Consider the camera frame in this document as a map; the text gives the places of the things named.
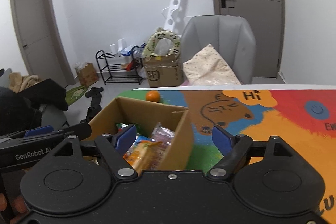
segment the brown cartoon bear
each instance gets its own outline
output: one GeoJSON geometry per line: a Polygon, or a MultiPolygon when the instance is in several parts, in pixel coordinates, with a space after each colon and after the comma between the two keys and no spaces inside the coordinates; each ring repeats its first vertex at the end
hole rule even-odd
{"type": "Polygon", "coordinates": [[[214,125],[226,128],[230,122],[235,122],[240,119],[252,120],[253,113],[241,102],[235,101],[234,98],[228,97],[214,90],[211,92],[212,98],[215,101],[210,101],[209,90],[201,94],[200,91],[187,93],[183,92],[184,98],[189,106],[192,121],[195,124],[197,131],[203,135],[210,135],[214,125]]]}

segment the tangerine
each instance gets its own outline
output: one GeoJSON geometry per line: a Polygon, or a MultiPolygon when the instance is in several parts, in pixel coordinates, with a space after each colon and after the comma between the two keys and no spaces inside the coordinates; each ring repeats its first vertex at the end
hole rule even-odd
{"type": "Polygon", "coordinates": [[[159,103],[161,100],[160,93],[157,90],[150,90],[146,93],[146,101],[159,103]]]}

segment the red painted area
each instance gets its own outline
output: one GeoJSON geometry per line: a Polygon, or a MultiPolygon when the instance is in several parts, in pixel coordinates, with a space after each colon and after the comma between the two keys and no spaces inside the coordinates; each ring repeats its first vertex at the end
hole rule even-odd
{"type": "Polygon", "coordinates": [[[311,132],[336,138],[336,90],[271,90],[271,93],[278,101],[274,109],[284,117],[311,132]],[[328,108],[329,118],[318,120],[305,110],[306,102],[312,100],[328,108]]]}

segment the blue gripper pad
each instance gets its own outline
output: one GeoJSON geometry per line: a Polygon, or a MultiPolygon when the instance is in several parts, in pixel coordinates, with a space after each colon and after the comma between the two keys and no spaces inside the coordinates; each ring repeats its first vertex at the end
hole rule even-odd
{"type": "Polygon", "coordinates": [[[47,134],[54,131],[52,126],[39,127],[31,130],[27,130],[24,137],[37,136],[41,134],[47,134]]]}
{"type": "Polygon", "coordinates": [[[236,144],[234,136],[223,128],[216,126],[212,128],[212,142],[223,156],[229,154],[233,146],[236,144]]]}
{"type": "Polygon", "coordinates": [[[115,149],[123,156],[135,142],[137,137],[137,128],[134,125],[130,128],[126,127],[125,131],[122,130],[121,132],[118,132],[114,137],[117,138],[115,149]]]}

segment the green rug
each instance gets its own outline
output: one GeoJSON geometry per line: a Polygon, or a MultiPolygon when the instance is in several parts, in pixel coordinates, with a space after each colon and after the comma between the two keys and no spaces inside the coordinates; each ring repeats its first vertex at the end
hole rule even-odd
{"type": "Polygon", "coordinates": [[[65,100],[68,105],[73,104],[76,102],[79,98],[81,98],[84,93],[87,91],[87,87],[80,85],[76,88],[73,88],[71,90],[67,91],[67,95],[65,96],[65,100]]]}

